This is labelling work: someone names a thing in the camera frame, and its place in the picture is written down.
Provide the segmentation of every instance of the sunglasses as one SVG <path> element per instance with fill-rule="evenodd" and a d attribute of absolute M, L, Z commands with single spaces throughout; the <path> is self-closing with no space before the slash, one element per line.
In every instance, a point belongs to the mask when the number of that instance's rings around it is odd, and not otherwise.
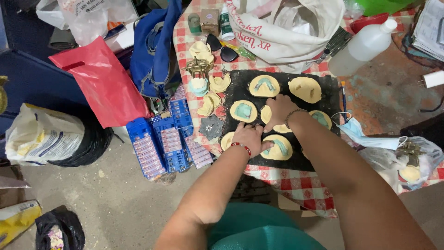
<path fill-rule="evenodd" d="M 219 39 L 213 35 L 209 34 L 206 38 L 206 44 L 210 45 L 211 51 L 221 50 L 221 59 L 224 62 L 232 62 L 239 57 L 239 55 L 232 48 L 223 47 L 219 42 Z"/>

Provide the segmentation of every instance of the small white bottle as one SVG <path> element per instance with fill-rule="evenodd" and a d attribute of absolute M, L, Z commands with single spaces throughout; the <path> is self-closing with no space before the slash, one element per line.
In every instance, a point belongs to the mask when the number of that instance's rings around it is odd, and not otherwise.
<path fill-rule="evenodd" d="M 220 14 L 220 22 L 221 22 L 221 38 L 225 41 L 230 41 L 236 38 L 234 36 L 233 30 L 230 25 L 230 17 L 228 15 L 228 7 L 224 3 L 222 12 Z"/>
<path fill-rule="evenodd" d="M 329 62 L 330 72 L 337 77 L 355 73 L 361 66 L 386 50 L 392 42 L 391 32 L 398 23 L 389 19 L 383 24 L 362 28 Z"/>

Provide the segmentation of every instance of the red beaded bracelet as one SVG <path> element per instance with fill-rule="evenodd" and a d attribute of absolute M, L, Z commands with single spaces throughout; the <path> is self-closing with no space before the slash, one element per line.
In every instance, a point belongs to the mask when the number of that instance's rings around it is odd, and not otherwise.
<path fill-rule="evenodd" d="M 233 145 L 239 145 L 239 146 L 241 146 L 241 147 L 244 147 L 244 148 L 247 150 L 248 155 L 251 156 L 251 150 L 250 150 L 247 146 L 245 146 L 245 145 L 243 145 L 243 144 L 240 144 L 239 142 L 233 142 L 233 143 L 231 143 L 230 146 L 233 146 Z"/>

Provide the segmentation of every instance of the green container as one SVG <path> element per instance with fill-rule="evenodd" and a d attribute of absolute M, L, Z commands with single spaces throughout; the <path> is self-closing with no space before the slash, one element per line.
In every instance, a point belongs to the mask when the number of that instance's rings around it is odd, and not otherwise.
<path fill-rule="evenodd" d="M 374 16 L 385 12 L 392 15 L 414 0 L 356 0 L 356 2 L 364 7 L 364 16 Z"/>

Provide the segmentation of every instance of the black mat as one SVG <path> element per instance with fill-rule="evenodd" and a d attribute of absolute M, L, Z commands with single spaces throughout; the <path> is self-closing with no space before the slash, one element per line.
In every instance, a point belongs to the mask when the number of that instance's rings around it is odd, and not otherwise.
<path fill-rule="evenodd" d="M 231 84 L 225 93 L 225 102 L 223 106 L 226 111 L 226 120 L 222 130 L 222 133 L 225 135 L 228 132 L 236 130 L 239 121 L 233 119 L 230 115 L 230 107 L 233 105 L 235 101 L 239 100 L 249 100 L 254 103 L 256 108 L 258 109 L 258 118 L 252 122 L 252 124 L 259 123 L 263 126 L 265 124 L 262 122 L 260 118 L 260 110 L 265 105 L 267 100 L 266 97 L 254 97 L 248 91 L 248 84 L 255 77 L 260 75 L 269 75 L 274 78 L 281 84 L 281 94 L 288 95 L 291 97 L 291 100 L 295 102 L 301 109 L 306 109 L 307 111 L 312 110 L 320 110 L 325 112 L 329 117 L 334 115 L 337 112 L 340 112 L 339 109 L 339 87 L 336 78 L 331 77 L 330 75 L 325 77 L 318 77 L 310 74 L 287 74 L 287 73 L 269 73 L 258 70 L 233 70 L 231 71 Z M 315 103 L 307 103 L 302 99 L 294 96 L 288 87 L 288 82 L 296 77 L 310 77 L 315 79 L 322 90 L 322 99 Z M 336 122 L 339 120 L 339 115 L 335 116 Z M 333 124 L 331 129 L 333 133 L 339 136 L 340 130 Z M 280 134 L 276 131 L 272 130 L 268 133 L 262 135 L 262 138 L 265 138 L 271 134 Z M 258 155 L 248 161 L 248 164 L 252 165 L 260 165 L 260 166 L 268 166 L 268 167 L 276 167 L 282 169 L 296 169 L 303 171 L 314 171 L 313 166 L 310 161 L 302 155 L 301 145 L 297 141 L 296 137 L 292 133 L 280 134 L 289 140 L 293 147 L 293 155 L 287 161 L 276 161 L 270 159 L 264 159 L 261 155 Z"/>

